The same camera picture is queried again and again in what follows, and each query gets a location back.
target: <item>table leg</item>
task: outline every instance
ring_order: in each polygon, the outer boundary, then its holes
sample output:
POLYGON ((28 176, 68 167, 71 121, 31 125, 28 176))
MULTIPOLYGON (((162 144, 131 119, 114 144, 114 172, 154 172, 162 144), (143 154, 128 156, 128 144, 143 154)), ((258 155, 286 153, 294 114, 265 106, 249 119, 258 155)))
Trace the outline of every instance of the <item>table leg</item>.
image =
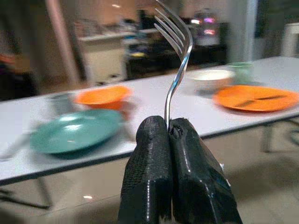
POLYGON ((262 145, 261 145, 261 151, 264 153, 269 153, 270 147, 271 147, 271 138, 273 133, 273 124, 266 124, 264 125, 263 130, 263 139, 262 139, 262 145))
POLYGON ((25 205, 25 206, 29 206, 29 207, 38 208, 38 209, 45 209, 45 210, 50 209, 52 207, 53 203, 52 203, 50 194, 46 188, 45 182, 42 177, 37 178, 37 181, 38 181, 38 187, 39 187, 40 193, 43 197, 43 200, 46 202, 46 205, 40 205, 40 204, 23 201, 21 199, 14 197, 12 195, 13 192, 8 191, 8 190, 3 190, 3 189, 0 190, 0 202, 11 202, 11 203, 21 204, 21 205, 25 205))

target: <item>green plate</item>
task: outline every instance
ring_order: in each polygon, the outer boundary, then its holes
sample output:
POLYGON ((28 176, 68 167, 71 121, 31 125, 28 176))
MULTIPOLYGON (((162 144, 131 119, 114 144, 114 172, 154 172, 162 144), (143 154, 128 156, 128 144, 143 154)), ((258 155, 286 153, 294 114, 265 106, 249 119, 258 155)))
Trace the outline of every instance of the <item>green plate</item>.
POLYGON ((42 125, 30 137, 30 148, 41 153, 67 153, 94 146, 115 135, 122 115, 113 110, 88 110, 63 115, 42 125))

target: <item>green cup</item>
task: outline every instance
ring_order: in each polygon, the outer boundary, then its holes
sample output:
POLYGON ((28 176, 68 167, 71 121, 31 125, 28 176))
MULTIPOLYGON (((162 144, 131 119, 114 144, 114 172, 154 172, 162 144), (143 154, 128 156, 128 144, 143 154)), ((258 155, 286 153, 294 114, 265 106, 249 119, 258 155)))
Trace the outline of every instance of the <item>green cup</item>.
POLYGON ((235 62, 228 64, 235 72, 235 84, 247 85, 253 81, 253 64, 250 62, 235 62))

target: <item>fork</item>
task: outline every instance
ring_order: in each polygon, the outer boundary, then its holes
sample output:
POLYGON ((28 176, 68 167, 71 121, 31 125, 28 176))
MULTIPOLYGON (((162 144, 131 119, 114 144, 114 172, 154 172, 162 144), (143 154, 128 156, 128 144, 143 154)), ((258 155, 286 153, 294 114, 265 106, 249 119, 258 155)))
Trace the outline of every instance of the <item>fork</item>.
POLYGON ((155 19, 160 23, 161 26, 154 24, 157 30, 165 37, 165 39, 170 43, 170 45, 174 48, 177 55, 181 60, 181 65, 178 69, 178 73, 175 76, 170 89, 168 90, 166 102, 165 102, 165 111, 164 111, 164 119, 166 122, 167 129, 169 129, 170 122, 170 103, 171 98, 180 85, 190 57, 190 53, 192 50, 192 35, 189 28, 186 24, 164 3, 156 0, 161 7, 164 9, 166 14, 172 19, 172 21, 163 13, 161 13, 158 9, 155 9, 161 18, 155 16, 155 19))

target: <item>floor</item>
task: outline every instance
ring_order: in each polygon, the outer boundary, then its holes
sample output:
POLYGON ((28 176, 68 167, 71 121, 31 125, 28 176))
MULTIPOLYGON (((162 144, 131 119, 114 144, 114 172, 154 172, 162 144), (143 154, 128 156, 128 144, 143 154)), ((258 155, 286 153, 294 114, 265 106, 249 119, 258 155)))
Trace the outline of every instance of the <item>floor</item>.
MULTIPOLYGON (((286 138, 290 124, 274 127, 271 153, 261 152, 263 128, 206 140, 232 185, 245 224, 297 224, 299 147, 286 138)), ((0 223, 116 223, 128 159, 47 176, 51 211, 0 202, 0 223)), ((5 187, 22 199, 41 202, 35 180, 5 187)))

